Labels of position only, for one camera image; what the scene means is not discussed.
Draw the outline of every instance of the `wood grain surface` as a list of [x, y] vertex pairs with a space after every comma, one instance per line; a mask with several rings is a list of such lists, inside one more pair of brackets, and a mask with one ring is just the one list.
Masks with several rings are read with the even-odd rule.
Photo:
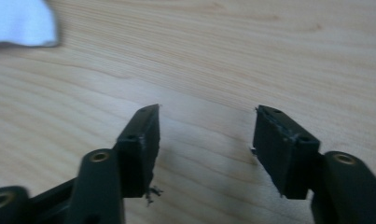
[[146, 207], [127, 223], [313, 223], [251, 145], [254, 107], [286, 112], [376, 174], [376, 0], [50, 0], [61, 45], [0, 45], [0, 187], [37, 195], [161, 104]]

